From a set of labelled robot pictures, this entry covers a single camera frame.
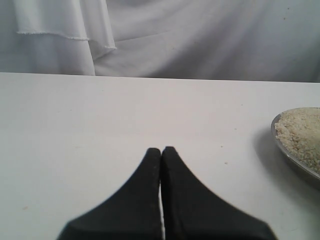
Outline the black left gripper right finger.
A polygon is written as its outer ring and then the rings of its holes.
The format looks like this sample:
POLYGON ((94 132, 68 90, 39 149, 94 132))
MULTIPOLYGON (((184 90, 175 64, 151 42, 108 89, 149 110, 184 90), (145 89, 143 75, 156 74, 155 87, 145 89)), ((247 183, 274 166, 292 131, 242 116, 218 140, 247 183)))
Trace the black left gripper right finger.
POLYGON ((190 171, 176 149, 161 156, 161 197, 167 240, 275 240, 267 223, 227 203, 190 171))

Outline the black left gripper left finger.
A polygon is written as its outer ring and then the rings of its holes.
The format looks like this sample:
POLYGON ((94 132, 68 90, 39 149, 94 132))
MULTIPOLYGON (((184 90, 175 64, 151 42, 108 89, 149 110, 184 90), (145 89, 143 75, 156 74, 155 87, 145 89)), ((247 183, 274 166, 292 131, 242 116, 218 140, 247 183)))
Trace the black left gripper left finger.
POLYGON ((106 201, 69 221, 60 240, 160 240, 161 152, 149 148, 126 183, 106 201))

